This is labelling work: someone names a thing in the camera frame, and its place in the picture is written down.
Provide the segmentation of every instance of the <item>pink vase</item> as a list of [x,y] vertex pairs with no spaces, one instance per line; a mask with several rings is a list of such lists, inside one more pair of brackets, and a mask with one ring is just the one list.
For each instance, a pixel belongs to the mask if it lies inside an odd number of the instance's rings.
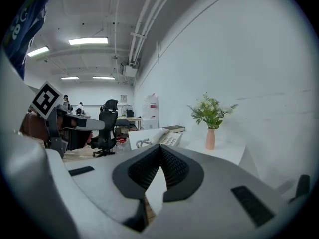
[[215,130],[208,129],[206,137],[206,149],[213,150],[215,148]]

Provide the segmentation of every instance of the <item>ceiling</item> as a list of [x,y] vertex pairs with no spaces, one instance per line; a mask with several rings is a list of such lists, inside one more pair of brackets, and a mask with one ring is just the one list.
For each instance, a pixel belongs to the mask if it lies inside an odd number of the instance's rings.
[[[128,60],[130,33],[144,2],[119,0],[116,34],[119,71],[120,63]],[[118,82],[131,83],[132,78],[118,77],[116,61],[112,59],[116,3],[117,0],[50,0],[45,24],[30,49],[48,46],[50,52],[27,57],[26,69],[49,70],[58,77],[78,76],[79,82],[93,81],[93,75],[112,75]],[[68,43],[71,39],[92,36],[108,37],[109,44],[71,46]]]

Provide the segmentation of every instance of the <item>chair headrest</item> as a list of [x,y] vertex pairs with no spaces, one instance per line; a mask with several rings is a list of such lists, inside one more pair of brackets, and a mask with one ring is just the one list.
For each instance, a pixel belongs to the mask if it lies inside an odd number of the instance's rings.
[[118,104],[119,101],[115,99],[109,99],[104,104],[104,109],[106,110],[118,110]]

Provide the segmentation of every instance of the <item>ceiling light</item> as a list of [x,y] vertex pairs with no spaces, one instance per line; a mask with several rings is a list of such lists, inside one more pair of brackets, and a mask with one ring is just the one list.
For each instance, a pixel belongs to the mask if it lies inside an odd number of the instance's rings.
[[69,43],[70,43],[71,45],[77,45],[77,44],[97,44],[97,43],[108,44],[108,38],[107,38],[107,37],[80,38],[80,39],[69,40]]
[[43,53],[43,52],[46,52],[46,51],[49,51],[49,48],[45,46],[45,47],[43,47],[41,49],[37,49],[35,51],[32,51],[32,52],[28,53],[28,56],[29,57],[33,57],[33,56],[35,56],[37,54],[40,54],[40,53]]
[[62,77],[62,80],[78,80],[79,77],[75,76],[75,77]]
[[93,79],[115,80],[114,77],[104,77],[104,76],[93,76]]

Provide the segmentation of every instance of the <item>white ceiling-mounted device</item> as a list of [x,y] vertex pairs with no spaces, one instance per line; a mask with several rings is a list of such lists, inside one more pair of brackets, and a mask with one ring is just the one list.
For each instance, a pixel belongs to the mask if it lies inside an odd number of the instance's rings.
[[135,74],[138,70],[134,69],[132,66],[124,65],[123,66],[123,75],[128,77],[135,77]]

